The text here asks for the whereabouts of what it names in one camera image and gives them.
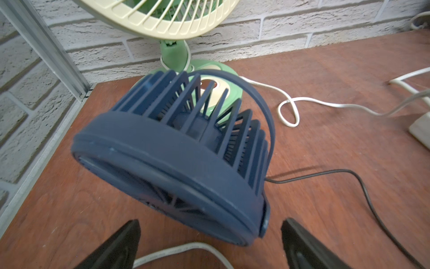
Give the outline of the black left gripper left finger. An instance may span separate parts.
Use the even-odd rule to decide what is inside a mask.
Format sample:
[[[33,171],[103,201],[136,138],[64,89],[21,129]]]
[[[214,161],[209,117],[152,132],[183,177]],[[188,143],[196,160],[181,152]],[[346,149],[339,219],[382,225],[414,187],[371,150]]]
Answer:
[[[75,269],[132,269],[141,237],[137,219],[126,222]]]

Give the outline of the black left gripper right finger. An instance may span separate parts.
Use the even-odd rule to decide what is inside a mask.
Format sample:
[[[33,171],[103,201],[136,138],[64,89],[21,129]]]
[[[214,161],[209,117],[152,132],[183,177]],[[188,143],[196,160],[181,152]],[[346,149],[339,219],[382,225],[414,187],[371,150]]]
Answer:
[[[284,220],[282,242],[291,269],[349,269],[343,260],[329,250],[293,218]]]

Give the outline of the white power strip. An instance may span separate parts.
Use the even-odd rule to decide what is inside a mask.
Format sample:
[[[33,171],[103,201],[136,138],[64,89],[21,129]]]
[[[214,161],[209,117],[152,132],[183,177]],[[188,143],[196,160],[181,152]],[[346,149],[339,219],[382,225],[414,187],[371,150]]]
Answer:
[[[410,127],[412,134],[427,149],[430,149],[430,112],[418,118]]]

